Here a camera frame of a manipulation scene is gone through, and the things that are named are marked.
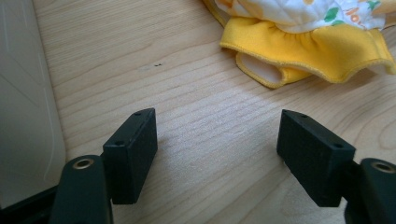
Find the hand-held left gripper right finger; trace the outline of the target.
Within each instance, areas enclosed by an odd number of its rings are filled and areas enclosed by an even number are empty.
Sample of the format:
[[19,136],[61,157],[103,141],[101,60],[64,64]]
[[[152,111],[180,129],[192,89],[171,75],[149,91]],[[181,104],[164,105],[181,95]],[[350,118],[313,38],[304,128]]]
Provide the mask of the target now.
[[341,175],[356,149],[309,116],[283,109],[276,152],[310,198],[321,207],[337,207]]

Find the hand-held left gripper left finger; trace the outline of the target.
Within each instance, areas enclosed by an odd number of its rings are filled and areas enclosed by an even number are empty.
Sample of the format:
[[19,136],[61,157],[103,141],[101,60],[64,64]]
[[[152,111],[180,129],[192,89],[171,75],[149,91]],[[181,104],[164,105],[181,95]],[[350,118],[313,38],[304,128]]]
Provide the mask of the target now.
[[134,112],[104,143],[102,158],[114,204],[138,201],[157,149],[154,108]]

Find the yellow and white baby garment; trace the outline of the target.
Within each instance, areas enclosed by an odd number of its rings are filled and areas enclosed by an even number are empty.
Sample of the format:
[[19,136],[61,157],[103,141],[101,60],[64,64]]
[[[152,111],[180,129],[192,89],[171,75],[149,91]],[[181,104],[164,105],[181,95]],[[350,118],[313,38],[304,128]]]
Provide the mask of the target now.
[[315,75],[343,83],[378,67],[396,74],[381,31],[396,25],[396,0],[203,0],[223,26],[219,44],[237,66],[276,89]]

